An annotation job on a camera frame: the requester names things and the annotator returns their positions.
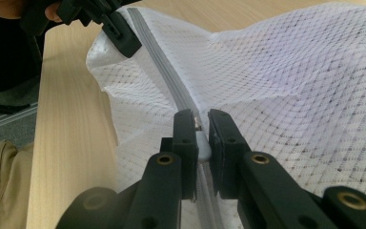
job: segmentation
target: screw hole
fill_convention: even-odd
[[[318,225],[315,220],[307,216],[301,216],[298,218],[298,222],[304,227],[308,229],[316,229]]]
[[[108,199],[101,194],[94,194],[85,198],[83,206],[85,207],[86,210],[93,211],[100,209],[101,207],[106,205],[107,200]]]
[[[173,157],[168,155],[163,155],[157,158],[156,162],[160,165],[169,165],[173,162]]]
[[[252,161],[257,164],[268,164],[270,162],[269,158],[263,155],[252,156]]]
[[[153,229],[157,226],[157,221],[153,217],[144,218],[141,220],[143,229]]]
[[[355,210],[366,210],[366,201],[350,192],[340,192],[337,194],[338,200],[344,205],[353,208]]]

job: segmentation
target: khaki pants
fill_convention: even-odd
[[[17,150],[0,141],[0,228],[26,228],[32,145]]]

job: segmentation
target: black sleeve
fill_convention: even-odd
[[[37,37],[42,53],[44,35]],[[19,20],[0,18],[0,91],[10,89],[38,76],[28,37],[19,27]]]

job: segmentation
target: white fabric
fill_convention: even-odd
[[[275,156],[302,188],[366,194],[366,7],[324,4],[217,33],[139,10],[203,124],[211,108],[228,112],[250,147]],[[87,64],[111,99],[123,190],[171,136],[177,109],[146,47],[126,59],[102,33]],[[240,228],[233,204],[220,203],[225,228]]]

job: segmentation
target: wooden surface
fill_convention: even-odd
[[[243,29],[319,0],[144,0],[135,4],[208,31]],[[346,1],[366,5],[364,0]],[[109,99],[85,60],[100,28],[79,23],[46,35],[31,174],[29,229],[55,228],[73,199],[94,186],[114,187],[116,137]]]

